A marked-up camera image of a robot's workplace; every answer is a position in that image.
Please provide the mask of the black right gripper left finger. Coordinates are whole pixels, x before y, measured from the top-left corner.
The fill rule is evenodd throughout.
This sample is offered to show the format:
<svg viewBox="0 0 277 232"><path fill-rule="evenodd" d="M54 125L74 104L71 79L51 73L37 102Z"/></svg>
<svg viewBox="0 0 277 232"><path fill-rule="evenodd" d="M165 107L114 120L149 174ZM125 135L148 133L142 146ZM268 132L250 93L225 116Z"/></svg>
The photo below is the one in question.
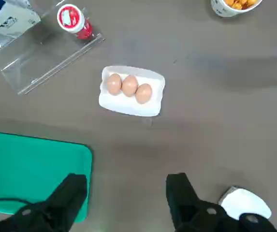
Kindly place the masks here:
<svg viewBox="0 0 277 232"><path fill-rule="evenodd" d="M0 202L24 204L15 214L0 221L0 232L68 232L87 194L87 177L71 173L45 201L31 203L19 198L0 198Z"/></svg>

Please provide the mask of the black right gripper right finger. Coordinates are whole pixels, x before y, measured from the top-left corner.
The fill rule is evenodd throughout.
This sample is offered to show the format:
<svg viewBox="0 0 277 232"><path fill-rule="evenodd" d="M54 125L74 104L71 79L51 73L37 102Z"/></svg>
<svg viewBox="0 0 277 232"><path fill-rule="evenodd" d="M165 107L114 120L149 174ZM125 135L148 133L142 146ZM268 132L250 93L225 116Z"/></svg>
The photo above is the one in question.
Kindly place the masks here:
<svg viewBox="0 0 277 232"><path fill-rule="evenodd" d="M185 173L167 176L166 198L176 232L277 232L263 216L243 213L233 219L222 206L201 200Z"/></svg>

